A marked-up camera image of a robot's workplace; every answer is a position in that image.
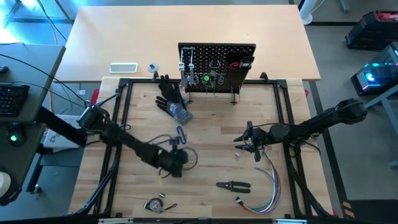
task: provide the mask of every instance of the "light wood desk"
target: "light wood desk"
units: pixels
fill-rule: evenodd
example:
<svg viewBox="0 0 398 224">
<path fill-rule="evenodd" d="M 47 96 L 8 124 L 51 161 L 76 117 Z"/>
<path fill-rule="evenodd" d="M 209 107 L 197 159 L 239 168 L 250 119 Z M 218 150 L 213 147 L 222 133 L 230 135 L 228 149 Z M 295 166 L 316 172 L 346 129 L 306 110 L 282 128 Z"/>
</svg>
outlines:
<svg viewBox="0 0 398 224">
<path fill-rule="evenodd" d="M 128 76 L 151 76 L 147 66 L 158 63 L 161 75 L 180 78 L 179 42 L 256 44 L 248 78 L 320 79 L 293 5 L 81 7 L 56 77 L 100 82 L 111 63 L 137 62 Z"/>
<path fill-rule="evenodd" d="M 104 77 L 99 100 L 111 96 L 118 87 L 118 82 L 119 78 Z M 310 118 L 302 81 L 288 80 L 288 85 L 294 120 L 301 123 Z M 126 91 L 121 100 L 118 122 L 123 112 L 125 94 Z M 177 135 L 176 127 L 179 124 L 156 107 L 157 95 L 160 95 L 160 90 L 155 83 L 133 85 L 127 124 L 131 125 L 129 132 L 141 141 L 148 141 L 160 134 Z M 256 215 L 235 202 L 239 195 L 249 206 L 258 206 L 267 202 L 272 195 L 271 180 L 254 169 L 268 167 L 267 162 L 263 159 L 256 163 L 253 154 L 243 151 L 240 152 L 239 160 L 236 160 L 234 153 L 238 150 L 234 148 L 236 143 L 233 139 L 241 135 L 249 120 L 253 124 L 278 122 L 273 88 L 270 85 L 243 85 L 241 101 L 236 105 L 230 103 L 229 94 L 206 96 L 205 93 L 192 93 L 191 98 L 193 103 L 188 105 L 188 110 L 193 114 L 193 119 L 183 129 L 187 135 L 186 146 L 194 148 L 198 153 L 197 166 L 183 172 L 182 178 L 168 177 L 160 182 L 157 169 L 141 162 L 133 150 L 124 147 L 112 214 L 123 212 L 125 217 L 154 218 L 282 218 L 286 213 L 292 214 L 292 199 L 281 144 L 268 147 L 269 156 L 282 182 L 279 206 L 271 214 Z M 103 108 L 112 112 L 113 106 L 114 101 L 110 101 Z M 86 148 L 70 206 L 71 212 L 77 211 L 97 187 L 104 149 L 102 143 Z M 318 151 L 303 146 L 302 160 L 308 188 L 324 208 L 331 212 Z M 252 192 L 237 194 L 216 187 L 217 182 L 230 180 L 251 183 Z M 165 206 L 177 203 L 177 207 L 161 214 L 143 209 L 144 202 L 157 197 L 161 192 L 166 194 Z M 304 211 L 300 191 L 298 196 Z M 104 194 L 102 208 L 106 198 L 107 193 Z"/>
</svg>

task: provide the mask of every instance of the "wire bundle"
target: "wire bundle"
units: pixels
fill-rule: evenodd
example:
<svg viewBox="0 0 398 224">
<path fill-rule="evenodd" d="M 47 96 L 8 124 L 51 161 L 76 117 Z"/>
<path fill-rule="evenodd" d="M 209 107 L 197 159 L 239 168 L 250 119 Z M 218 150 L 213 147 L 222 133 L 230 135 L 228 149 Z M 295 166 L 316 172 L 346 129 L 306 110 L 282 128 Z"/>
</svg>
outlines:
<svg viewBox="0 0 398 224">
<path fill-rule="evenodd" d="M 245 205 L 243 203 L 243 201 L 239 197 L 236 198 L 236 203 L 240 204 L 240 206 L 242 206 L 246 210 L 249 210 L 250 212 L 253 212 L 253 213 L 256 213 L 256 214 L 267 214 L 267 213 L 271 213 L 272 211 L 274 211 L 275 208 L 279 204 L 280 194 L 282 193 L 282 184 L 280 183 L 279 174 L 276 171 L 276 168 L 275 168 L 274 164 L 269 159 L 266 151 L 264 151 L 264 154 L 265 154 L 266 159 L 268 160 L 268 162 L 270 164 L 271 174 L 268 173 L 267 171 L 265 171 L 264 169 L 261 169 L 261 168 L 258 168 L 258 167 L 255 167 L 255 169 L 267 174 L 267 176 L 269 176 L 272 179 L 272 181 L 274 183 L 274 190 L 273 190 L 271 199 L 263 206 L 250 207 L 250 206 Z"/>
</svg>

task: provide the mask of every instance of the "pegboard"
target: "pegboard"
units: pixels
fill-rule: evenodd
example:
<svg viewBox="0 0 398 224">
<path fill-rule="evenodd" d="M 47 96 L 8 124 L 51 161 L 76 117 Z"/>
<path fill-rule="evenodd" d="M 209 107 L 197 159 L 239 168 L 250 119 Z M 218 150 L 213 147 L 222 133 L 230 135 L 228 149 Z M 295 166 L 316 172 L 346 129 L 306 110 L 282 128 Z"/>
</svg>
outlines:
<svg viewBox="0 0 398 224">
<path fill-rule="evenodd" d="M 197 79 L 195 79 L 197 84 L 187 84 L 185 92 L 239 94 L 240 85 L 231 84 L 232 77 L 229 76 L 229 65 L 233 62 L 239 62 L 241 57 L 253 56 L 255 49 L 255 44 L 179 43 L 178 51 L 180 59 L 183 55 L 182 62 L 185 66 L 185 76 L 190 75 L 189 64 L 192 53 L 195 66 L 193 71 L 197 76 Z M 215 71 L 215 77 L 204 83 L 203 77 L 210 75 L 211 71 Z M 245 77 L 248 71 L 238 71 L 238 74 Z"/>
</svg>

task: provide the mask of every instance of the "tape roll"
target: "tape roll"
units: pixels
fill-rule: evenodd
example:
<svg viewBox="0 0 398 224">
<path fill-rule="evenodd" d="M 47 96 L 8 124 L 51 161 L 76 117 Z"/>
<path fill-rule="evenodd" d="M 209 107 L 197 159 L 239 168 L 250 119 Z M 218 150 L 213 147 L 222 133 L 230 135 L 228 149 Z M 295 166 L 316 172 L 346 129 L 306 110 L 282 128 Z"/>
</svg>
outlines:
<svg viewBox="0 0 398 224">
<path fill-rule="evenodd" d="M 5 172 L 0 172 L 0 197 L 2 197 L 10 188 L 11 178 Z"/>
</svg>

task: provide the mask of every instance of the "red tool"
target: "red tool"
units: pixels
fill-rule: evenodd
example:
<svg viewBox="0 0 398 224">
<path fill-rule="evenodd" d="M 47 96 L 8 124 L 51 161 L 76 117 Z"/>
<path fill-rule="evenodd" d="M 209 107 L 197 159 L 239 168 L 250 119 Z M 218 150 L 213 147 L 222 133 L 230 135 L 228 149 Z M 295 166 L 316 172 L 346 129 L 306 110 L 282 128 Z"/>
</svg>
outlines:
<svg viewBox="0 0 398 224">
<path fill-rule="evenodd" d="M 238 68 L 239 67 L 239 63 L 238 62 L 234 62 L 231 65 L 229 65 L 230 68 Z"/>
</svg>

